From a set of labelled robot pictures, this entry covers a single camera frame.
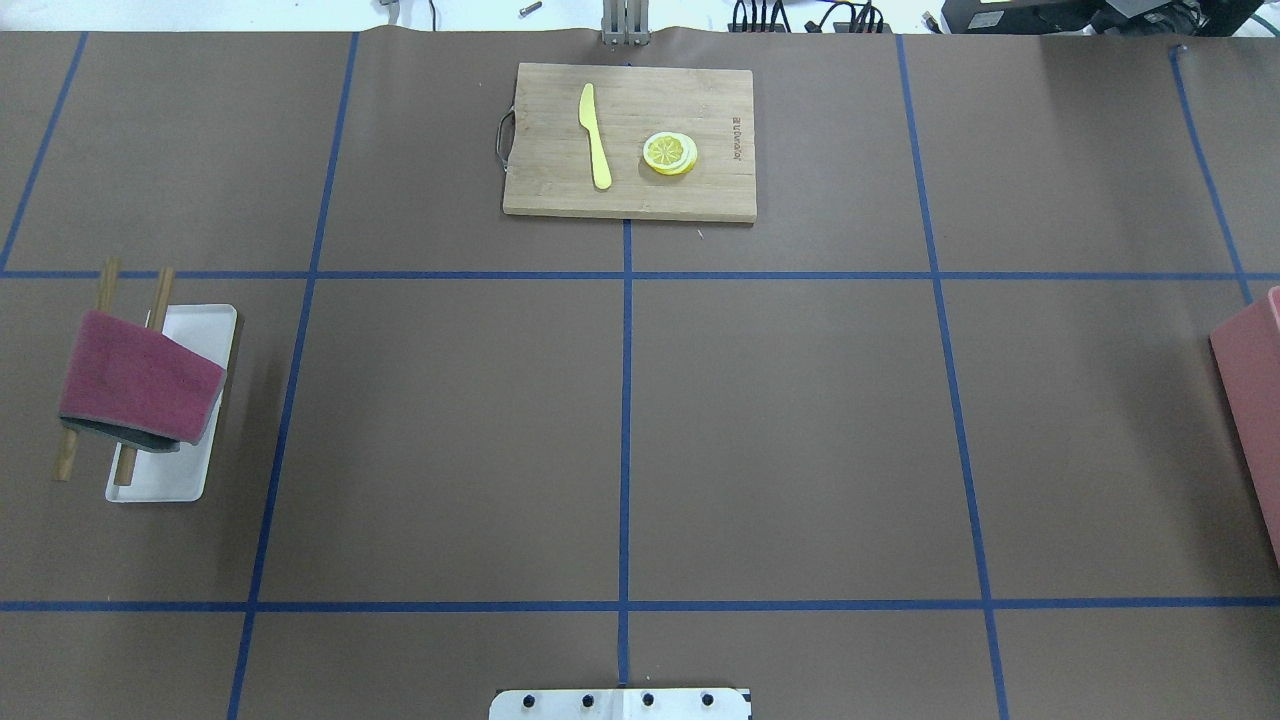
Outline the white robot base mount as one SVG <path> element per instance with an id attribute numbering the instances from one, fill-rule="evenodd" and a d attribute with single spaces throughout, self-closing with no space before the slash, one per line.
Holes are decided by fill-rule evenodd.
<path id="1" fill-rule="evenodd" d="M 751 719 L 749 691 L 602 688 L 502 691 L 489 719 Z"/>

